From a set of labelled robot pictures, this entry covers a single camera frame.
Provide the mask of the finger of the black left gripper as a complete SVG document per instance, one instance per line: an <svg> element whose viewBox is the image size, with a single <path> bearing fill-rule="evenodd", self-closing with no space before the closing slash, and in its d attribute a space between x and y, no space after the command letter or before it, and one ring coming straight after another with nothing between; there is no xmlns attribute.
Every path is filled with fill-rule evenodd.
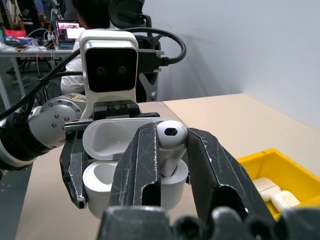
<svg viewBox="0 0 320 240"><path fill-rule="evenodd" d="M84 131L69 131L59 157L61 176L71 202L78 208L87 207L83 173L88 166L88 155L83 147Z"/></svg>

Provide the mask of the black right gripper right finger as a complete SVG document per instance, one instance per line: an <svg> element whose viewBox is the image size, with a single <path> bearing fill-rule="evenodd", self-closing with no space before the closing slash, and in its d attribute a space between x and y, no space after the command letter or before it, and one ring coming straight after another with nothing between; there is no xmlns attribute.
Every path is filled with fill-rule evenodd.
<svg viewBox="0 0 320 240"><path fill-rule="evenodd" d="M245 168L208 131L188 128L186 152L198 218L211 220L217 207L233 209L242 220L274 218Z"/></svg>

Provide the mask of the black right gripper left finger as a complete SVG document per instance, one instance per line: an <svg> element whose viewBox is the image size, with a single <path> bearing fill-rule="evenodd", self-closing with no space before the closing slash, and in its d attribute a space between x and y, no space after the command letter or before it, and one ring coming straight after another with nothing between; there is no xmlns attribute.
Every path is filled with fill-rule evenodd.
<svg viewBox="0 0 320 240"><path fill-rule="evenodd" d="M139 127L118 162L109 206L160 206L159 141L155 123Z"/></svg>

